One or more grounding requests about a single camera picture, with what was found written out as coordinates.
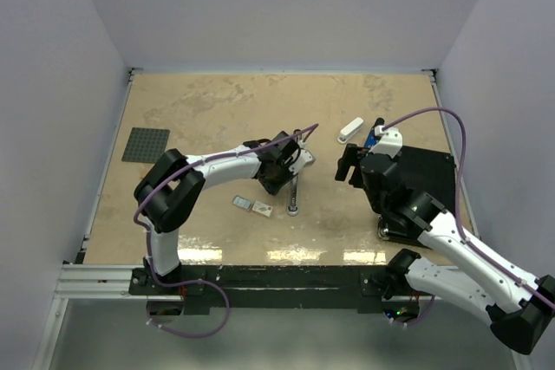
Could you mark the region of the blue black stapler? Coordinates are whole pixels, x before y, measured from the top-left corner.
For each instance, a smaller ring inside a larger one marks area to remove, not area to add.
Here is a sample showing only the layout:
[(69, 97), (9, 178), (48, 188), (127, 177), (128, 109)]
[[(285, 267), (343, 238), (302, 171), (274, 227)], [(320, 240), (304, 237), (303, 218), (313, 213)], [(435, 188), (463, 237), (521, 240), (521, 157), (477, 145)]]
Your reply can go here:
[(363, 145), (364, 148), (370, 149), (378, 142), (379, 138), (375, 136), (375, 128), (378, 126), (382, 126), (384, 123), (385, 123), (385, 120), (383, 118), (377, 118), (375, 120), (373, 126), (370, 128), (367, 139), (364, 142), (364, 145)]

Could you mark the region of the silver black stapler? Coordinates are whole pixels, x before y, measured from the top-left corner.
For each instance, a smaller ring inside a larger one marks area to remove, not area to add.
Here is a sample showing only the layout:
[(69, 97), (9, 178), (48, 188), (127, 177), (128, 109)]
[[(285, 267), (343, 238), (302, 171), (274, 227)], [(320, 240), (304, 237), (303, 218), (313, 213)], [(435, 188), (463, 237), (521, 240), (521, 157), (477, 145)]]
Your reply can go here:
[[(294, 165), (297, 162), (297, 160), (300, 158), (300, 155), (301, 155), (300, 143), (303, 139), (303, 136), (300, 133), (299, 129), (296, 129), (294, 133), (297, 133), (296, 142), (299, 144), (299, 149), (297, 150), (296, 156), (292, 160), (292, 165)], [(299, 212), (298, 204), (297, 204), (297, 194), (298, 194), (297, 184), (298, 184), (298, 177), (294, 176), (290, 181), (290, 194), (289, 194), (289, 199), (286, 206), (286, 213), (291, 217), (295, 217)]]

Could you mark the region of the white staple box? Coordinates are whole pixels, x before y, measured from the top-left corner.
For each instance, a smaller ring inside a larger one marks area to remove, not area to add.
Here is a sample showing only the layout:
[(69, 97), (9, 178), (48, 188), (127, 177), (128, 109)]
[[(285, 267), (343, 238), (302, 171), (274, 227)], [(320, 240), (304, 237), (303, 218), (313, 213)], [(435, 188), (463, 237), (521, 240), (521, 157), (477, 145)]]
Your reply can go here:
[(260, 201), (255, 201), (251, 211), (263, 217), (270, 217), (273, 213), (273, 207)]

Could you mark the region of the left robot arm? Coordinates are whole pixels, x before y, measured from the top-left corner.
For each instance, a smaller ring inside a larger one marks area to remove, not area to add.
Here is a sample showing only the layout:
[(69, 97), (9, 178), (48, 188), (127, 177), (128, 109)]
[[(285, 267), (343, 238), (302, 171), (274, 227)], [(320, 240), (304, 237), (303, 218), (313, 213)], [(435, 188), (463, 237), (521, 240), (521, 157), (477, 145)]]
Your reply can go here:
[(150, 285), (161, 294), (178, 288), (179, 229), (202, 191), (238, 179), (256, 179), (275, 195), (298, 174), (294, 164), (303, 151), (296, 137), (280, 132), (274, 140), (250, 140), (222, 153), (164, 152), (134, 190), (138, 205), (134, 219), (147, 230)]

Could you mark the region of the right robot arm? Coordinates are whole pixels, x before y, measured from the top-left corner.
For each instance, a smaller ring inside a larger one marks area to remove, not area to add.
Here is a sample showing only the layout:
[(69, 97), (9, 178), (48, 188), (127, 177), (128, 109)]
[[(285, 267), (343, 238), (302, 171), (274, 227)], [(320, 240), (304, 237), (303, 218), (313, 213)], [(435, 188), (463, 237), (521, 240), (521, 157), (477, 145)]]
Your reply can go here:
[(402, 249), (386, 267), (392, 292), (436, 295), (481, 319), (506, 347), (533, 351), (554, 318), (554, 278), (521, 269), (457, 227), (450, 154), (405, 146), (389, 157), (348, 144), (335, 179), (364, 191), (393, 241), (427, 247), (457, 267)]

